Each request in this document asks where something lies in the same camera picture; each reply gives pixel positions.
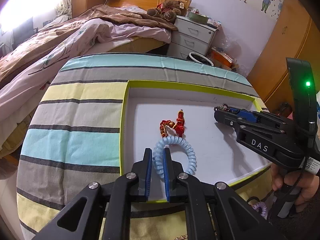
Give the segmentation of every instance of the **drawer handle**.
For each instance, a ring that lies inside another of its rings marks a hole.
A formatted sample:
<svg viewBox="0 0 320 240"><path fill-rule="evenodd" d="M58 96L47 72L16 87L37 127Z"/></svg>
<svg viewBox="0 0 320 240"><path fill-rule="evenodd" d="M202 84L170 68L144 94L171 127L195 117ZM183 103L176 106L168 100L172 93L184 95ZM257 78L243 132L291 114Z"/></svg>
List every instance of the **drawer handle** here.
<svg viewBox="0 0 320 240"><path fill-rule="evenodd" d="M185 56L185 58L187 58L188 57L188 55L187 54L184 54L184 53L182 53L182 52L180 52L180 54L181 54L181 57L184 57Z"/></svg>
<svg viewBox="0 0 320 240"><path fill-rule="evenodd" d="M190 27L188 27L188 29L189 29L189 30L196 31L197 33L199 33L199 31L198 31L198 30L192 29L192 28L190 28Z"/></svg>
<svg viewBox="0 0 320 240"><path fill-rule="evenodd" d="M284 27L283 29L282 29L282 34L285 34L285 31L287 30L287 26L286 27Z"/></svg>
<svg viewBox="0 0 320 240"><path fill-rule="evenodd" d="M192 41L187 41L187 40L184 40L185 41L185 43L188 45L188 42L189 43L192 43L193 45L195 44L194 42L192 42Z"/></svg>

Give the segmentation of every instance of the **striped fabric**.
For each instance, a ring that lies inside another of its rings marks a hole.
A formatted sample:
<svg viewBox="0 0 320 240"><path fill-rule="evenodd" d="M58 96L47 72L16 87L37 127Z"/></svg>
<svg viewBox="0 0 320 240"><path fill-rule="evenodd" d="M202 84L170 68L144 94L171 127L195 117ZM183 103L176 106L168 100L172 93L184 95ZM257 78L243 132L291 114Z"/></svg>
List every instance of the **striped fabric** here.
<svg viewBox="0 0 320 240"><path fill-rule="evenodd" d="M17 203L25 239L87 184L106 184L120 175L120 118L128 80L182 82L258 97L236 73L180 59L97 54L68 61L42 98L21 151ZM269 191L261 186L257 195ZM134 204L131 218L131 239L173 240L186 233L181 205Z"/></svg>

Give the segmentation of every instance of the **white nightstand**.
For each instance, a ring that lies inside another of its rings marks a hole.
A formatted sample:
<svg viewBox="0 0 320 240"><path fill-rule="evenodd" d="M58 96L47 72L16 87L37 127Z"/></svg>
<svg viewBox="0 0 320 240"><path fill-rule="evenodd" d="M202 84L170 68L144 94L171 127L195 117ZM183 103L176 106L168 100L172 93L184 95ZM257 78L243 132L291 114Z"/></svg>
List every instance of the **white nightstand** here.
<svg viewBox="0 0 320 240"><path fill-rule="evenodd" d="M167 56L186 59L190 52L207 54L216 29L182 16L177 16L175 25L179 31L172 32Z"/></svg>

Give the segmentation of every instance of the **red beaded ornament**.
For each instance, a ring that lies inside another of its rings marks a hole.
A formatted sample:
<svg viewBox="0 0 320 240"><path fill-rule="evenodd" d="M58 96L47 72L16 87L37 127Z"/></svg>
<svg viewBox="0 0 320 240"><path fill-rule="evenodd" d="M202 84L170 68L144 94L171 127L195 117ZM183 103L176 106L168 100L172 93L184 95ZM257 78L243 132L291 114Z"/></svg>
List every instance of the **red beaded ornament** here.
<svg viewBox="0 0 320 240"><path fill-rule="evenodd" d="M160 123L160 133L162 137L168 136L166 125L170 128L174 129L179 137L182 137L184 133L184 117L183 117L183 110L181 109L178 112L177 123L175 124L171 120L162 120Z"/></svg>

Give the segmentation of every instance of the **qr code label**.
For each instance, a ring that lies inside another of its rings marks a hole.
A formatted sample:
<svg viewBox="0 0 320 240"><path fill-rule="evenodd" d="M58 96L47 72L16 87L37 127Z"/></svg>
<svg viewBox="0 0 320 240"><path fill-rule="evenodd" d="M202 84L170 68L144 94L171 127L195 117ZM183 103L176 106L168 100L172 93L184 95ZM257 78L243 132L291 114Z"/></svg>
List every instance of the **qr code label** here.
<svg viewBox="0 0 320 240"><path fill-rule="evenodd" d="M300 168L303 167L303 163L304 163L304 159L300 165ZM305 170L316 175L318 173L319 169L320 169L320 162L315 160L314 158L309 157L307 160L307 165L306 165Z"/></svg>

